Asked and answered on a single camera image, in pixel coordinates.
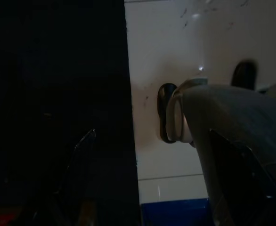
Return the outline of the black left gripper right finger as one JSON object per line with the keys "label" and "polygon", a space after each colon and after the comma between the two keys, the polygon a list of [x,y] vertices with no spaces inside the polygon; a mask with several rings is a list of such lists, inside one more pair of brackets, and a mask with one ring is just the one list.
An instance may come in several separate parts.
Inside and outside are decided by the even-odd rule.
{"label": "black left gripper right finger", "polygon": [[211,130],[218,181],[236,226],[276,226],[276,164],[262,166],[252,150]]}

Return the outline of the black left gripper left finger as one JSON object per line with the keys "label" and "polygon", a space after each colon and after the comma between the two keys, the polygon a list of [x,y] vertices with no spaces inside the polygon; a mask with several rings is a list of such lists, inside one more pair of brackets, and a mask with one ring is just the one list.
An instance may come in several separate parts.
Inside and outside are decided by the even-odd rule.
{"label": "black left gripper left finger", "polygon": [[95,129],[75,145],[55,186],[46,195],[33,217],[35,226],[75,226],[88,186],[89,155],[93,151]]}

